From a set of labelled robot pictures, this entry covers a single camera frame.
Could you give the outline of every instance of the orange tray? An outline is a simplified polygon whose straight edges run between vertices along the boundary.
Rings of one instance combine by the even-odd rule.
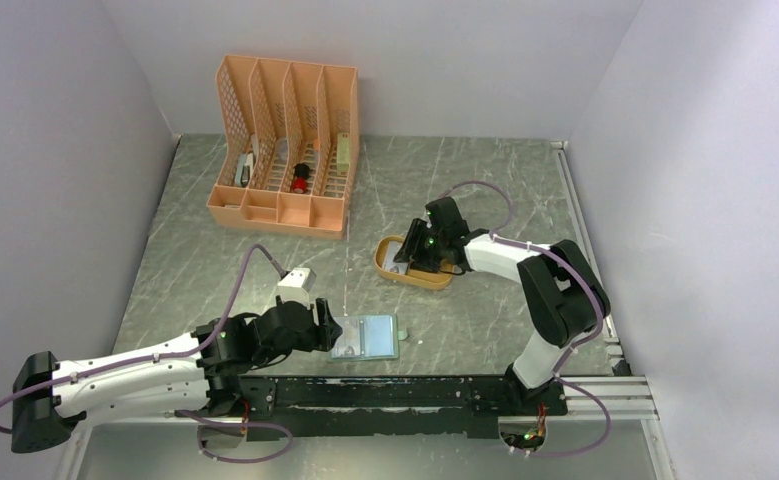
[[[390,235],[377,244],[377,250],[374,252],[374,267],[377,268],[377,273],[380,274],[381,277],[408,283],[410,285],[415,285],[416,287],[427,288],[429,290],[442,290],[451,283],[451,279],[454,276],[448,273],[427,273],[411,268],[407,270],[406,274],[401,275],[400,273],[384,270],[383,260],[386,258],[386,249],[389,247],[390,242],[404,243],[404,237]],[[442,261],[443,270],[452,271],[453,268],[454,266],[447,261]]]

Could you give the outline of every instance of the tan basket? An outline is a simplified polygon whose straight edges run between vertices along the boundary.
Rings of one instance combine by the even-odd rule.
[[[342,238],[359,153],[357,69],[227,55],[216,75],[227,156],[207,207],[225,227]],[[239,156],[252,151],[247,188],[236,186]],[[350,167],[338,172],[339,134],[350,142]],[[277,151],[286,139],[285,157]],[[312,170],[307,192],[292,193],[294,167]]]

